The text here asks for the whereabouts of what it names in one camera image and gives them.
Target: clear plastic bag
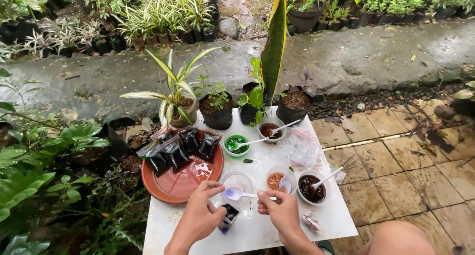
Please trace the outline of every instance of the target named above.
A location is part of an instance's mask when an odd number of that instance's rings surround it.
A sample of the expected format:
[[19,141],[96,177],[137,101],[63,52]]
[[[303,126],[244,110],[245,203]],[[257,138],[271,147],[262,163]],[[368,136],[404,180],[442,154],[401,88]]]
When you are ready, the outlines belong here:
[[314,131],[294,127],[289,133],[286,146],[290,159],[295,163],[308,169],[321,165],[320,151],[322,147],[318,143]]

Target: brown liquid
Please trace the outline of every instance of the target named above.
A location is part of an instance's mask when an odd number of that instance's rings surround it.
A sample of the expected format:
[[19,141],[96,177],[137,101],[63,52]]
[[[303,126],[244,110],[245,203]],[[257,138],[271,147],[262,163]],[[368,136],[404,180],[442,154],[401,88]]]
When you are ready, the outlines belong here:
[[273,136],[270,136],[272,134],[271,130],[275,130],[277,128],[279,128],[279,126],[268,122],[268,123],[263,124],[261,126],[261,128],[259,128],[259,131],[261,131],[261,134],[264,137],[268,137],[269,139],[277,139],[277,138],[280,138],[282,136],[281,131],[277,131]]
[[326,197],[325,185],[322,184],[315,191],[312,184],[320,182],[320,179],[313,175],[304,175],[298,181],[298,188],[303,197],[313,203],[321,203]]
[[284,177],[282,172],[275,172],[270,175],[267,179],[267,185],[269,186],[270,190],[279,190],[279,183]]

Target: stem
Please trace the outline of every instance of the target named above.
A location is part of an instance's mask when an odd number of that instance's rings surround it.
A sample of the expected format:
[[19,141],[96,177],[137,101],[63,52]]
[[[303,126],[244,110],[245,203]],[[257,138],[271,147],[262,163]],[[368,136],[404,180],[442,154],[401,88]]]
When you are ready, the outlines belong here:
[[23,115],[23,114],[18,113],[18,112],[12,113],[12,115],[17,115],[17,116],[20,116],[20,117],[22,117],[22,118],[29,119],[29,120],[31,120],[31,121],[37,122],[37,123],[39,123],[39,124],[43,124],[43,125],[45,125],[45,126],[51,127],[51,128],[53,128],[53,129],[56,129],[56,130],[58,130],[58,131],[63,131],[63,129],[61,129],[61,128],[58,128],[58,127],[53,126],[53,125],[49,125],[49,124],[47,124],[47,123],[44,123],[44,122],[42,122],[42,121],[39,121],[39,120],[36,120],[36,119],[33,119],[33,118],[29,118],[29,117],[27,117],[27,116],[25,116],[25,115]]

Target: leg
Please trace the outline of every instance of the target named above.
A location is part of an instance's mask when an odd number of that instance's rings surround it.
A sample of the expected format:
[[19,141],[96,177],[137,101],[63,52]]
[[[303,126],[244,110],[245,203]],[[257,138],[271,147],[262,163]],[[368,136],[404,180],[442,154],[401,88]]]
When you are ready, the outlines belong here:
[[435,255],[427,236],[415,225],[402,221],[384,222],[373,238],[356,255]]

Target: person's left hand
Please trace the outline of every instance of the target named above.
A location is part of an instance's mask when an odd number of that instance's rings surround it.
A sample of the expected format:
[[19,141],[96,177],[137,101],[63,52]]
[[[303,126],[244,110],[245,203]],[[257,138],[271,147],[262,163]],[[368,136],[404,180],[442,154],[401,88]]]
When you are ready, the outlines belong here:
[[[224,207],[216,209],[209,198],[224,189],[216,181],[201,182],[188,200],[185,212],[165,248],[165,255],[187,254],[196,241],[204,239],[222,224],[227,211]],[[182,252],[184,247],[187,249],[186,253]]]

